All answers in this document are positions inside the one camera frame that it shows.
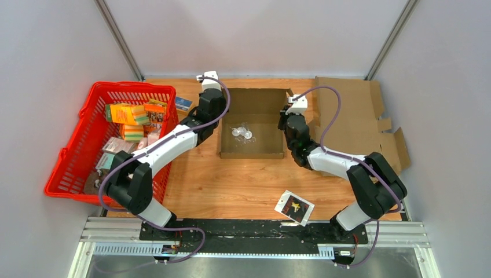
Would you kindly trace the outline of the clear plastic bag white pieces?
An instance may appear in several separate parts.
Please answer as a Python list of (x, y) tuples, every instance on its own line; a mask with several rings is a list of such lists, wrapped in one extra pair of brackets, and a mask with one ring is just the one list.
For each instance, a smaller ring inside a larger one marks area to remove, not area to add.
[(256, 137), (246, 123), (241, 123), (238, 126), (232, 126), (230, 130), (232, 138), (237, 143), (251, 144), (256, 141)]

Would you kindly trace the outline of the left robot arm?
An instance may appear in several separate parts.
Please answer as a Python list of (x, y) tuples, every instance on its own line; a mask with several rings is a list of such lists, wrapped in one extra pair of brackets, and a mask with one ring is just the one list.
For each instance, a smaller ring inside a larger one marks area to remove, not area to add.
[(152, 223), (161, 239), (172, 239), (177, 232), (172, 221), (175, 215), (154, 197), (153, 179), (175, 158), (208, 139), (227, 110), (221, 89), (205, 89), (198, 105), (167, 135), (139, 151), (115, 155), (111, 171), (100, 185), (101, 195)]

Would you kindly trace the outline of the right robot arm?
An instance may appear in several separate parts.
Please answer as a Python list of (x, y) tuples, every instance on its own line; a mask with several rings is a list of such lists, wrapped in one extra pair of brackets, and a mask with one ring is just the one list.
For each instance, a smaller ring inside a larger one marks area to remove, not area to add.
[(351, 155), (322, 146), (312, 140), (305, 117), (285, 109), (280, 111), (278, 128), (298, 166), (330, 173), (350, 183), (355, 201), (329, 221), (329, 233), (335, 241), (346, 242), (355, 228), (401, 209), (408, 194), (406, 186), (381, 153)]

